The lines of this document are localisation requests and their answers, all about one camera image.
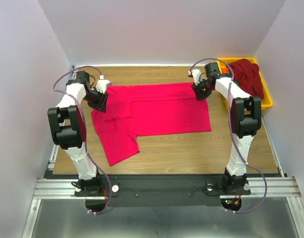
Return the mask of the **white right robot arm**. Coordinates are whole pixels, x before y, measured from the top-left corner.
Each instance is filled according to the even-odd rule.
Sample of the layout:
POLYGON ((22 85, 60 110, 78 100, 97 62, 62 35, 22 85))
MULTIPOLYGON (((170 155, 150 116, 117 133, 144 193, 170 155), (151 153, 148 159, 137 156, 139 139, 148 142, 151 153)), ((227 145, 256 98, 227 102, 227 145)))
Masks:
POLYGON ((232 148, 221 188, 226 193, 248 189, 247 158, 251 143, 261 128, 261 98, 250 95, 234 82, 234 73, 229 65, 229 73, 222 73, 216 62, 206 64, 204 72, 194 67, 189 69, 188 76, 193 78, 192 89, 196 99, 203 101, 217 91, 227 100, 232 148))

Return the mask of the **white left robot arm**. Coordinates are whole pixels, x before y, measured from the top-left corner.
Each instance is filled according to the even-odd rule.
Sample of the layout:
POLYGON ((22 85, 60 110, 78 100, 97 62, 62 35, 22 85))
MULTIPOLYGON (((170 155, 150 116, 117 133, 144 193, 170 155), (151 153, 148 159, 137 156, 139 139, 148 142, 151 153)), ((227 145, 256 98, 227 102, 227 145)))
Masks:
POLYGON ((76 192, 84 192, 87 196, 106 195, 100 170, 90 158, 86 141, 87 129, 85 115, 81 109, 81 102, 99 112, 106 112, 108 92, 111 81, 103 75, 99 76, 94 87, 90 84, 91 75, 85 71, 75 72, 75 77, 66 83, 61 101, 49 108, 47 116, 52 139, 55 145, 64 150, 73 161, 78 181, 73 182, 76 192))

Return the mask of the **pink t shirt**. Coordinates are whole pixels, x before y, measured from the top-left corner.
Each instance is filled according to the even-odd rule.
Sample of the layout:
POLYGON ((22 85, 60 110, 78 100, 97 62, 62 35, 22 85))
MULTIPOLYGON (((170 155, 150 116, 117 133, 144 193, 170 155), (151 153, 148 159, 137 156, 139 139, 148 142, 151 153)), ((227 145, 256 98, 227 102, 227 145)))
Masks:
POLYGON ((139 153, 136 138, 211 131, 208 104, 192 83, 111 86, 106 112, 91 118, 107 161, 113 166, 139 153))

